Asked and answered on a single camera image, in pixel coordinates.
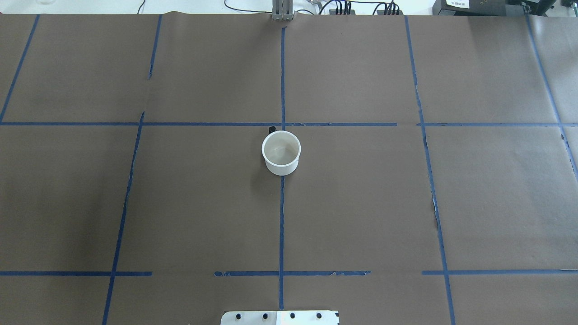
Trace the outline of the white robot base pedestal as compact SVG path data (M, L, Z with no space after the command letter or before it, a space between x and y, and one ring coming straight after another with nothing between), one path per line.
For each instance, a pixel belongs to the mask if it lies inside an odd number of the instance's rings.
M221 317L221 325L339 325L338 311L231 311Z

